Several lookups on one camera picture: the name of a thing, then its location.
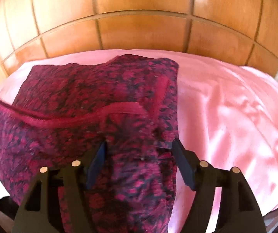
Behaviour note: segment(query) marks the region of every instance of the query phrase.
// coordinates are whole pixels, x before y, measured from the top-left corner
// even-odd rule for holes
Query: wooden headboard
[[[0,81],[24,62],[161,49],[278,71],[278,0],[0,0]]]

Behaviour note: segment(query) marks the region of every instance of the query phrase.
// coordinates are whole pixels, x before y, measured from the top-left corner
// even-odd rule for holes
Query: dark red cloth
[[[176,193],[178,64],[134,55],[34,66],[12,106],[0,101],[0,180],[18,203],[42,166],[62,167],[104,139],[108,160],[86,192],[101,232],[166,232]],[[62,221],[71,231],[64,189]]]

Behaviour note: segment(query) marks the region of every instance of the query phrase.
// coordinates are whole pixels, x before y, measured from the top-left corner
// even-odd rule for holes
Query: pink bedsheet
[[[167,57],[179,64],[178,128],[185,148],[214,167],[239,167],[263,215],[278,206],[278,83],[250,67],[159,50],[98,50],[25,63],[0,85],[12,103],[34,65],[104,63],[117,55]],[[221,190],[217,189],[207,232],[214,231]],[[194,198],[177,173],[177,196],[169,232],[180,232]]]

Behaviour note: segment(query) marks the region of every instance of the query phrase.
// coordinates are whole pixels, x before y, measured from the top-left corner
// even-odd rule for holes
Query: purple and red fabric
[[[117,56],[99,65],[34,66],[13,105],[0,101],[0,180],[18,203],[42,166],[108,143],[86,201],[97,232],[167,232],[176,194],[178,64]],[[61,215],[71,232],[64,189]]]

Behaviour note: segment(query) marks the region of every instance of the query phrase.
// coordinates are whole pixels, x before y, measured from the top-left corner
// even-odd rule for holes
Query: round bolt head
[[[71,163],[72,166],[79,166],[80,164],[81,164],[81,161],[79,161],[79,160],[74,160],[74,161]]]
[[[204,160],[200,161],[199,165],[200,165],[201,167],[208,167],[208,166],[209,166],[208,162],[207,162],[207,161],[204,161]]]
[[[240,169],[238,167],[235,167],[235,166],[232,168],[232,171],[234,173],[240,173]]]
[[[43,166],[40,168],[41,173],[45,173],[45,172],[47,172],[47,170],[48,170],[48,168],[46,166]]]

